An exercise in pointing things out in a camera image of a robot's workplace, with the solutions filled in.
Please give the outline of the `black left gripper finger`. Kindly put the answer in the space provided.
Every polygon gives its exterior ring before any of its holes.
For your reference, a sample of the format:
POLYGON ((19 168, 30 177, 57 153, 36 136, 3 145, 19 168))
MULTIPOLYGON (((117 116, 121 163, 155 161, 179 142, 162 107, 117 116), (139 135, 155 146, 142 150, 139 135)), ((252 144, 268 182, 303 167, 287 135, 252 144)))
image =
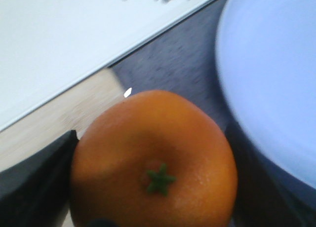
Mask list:
POLYGON ((0 173, 2 227, 59 227, 66 215, 75 130, 0 173))

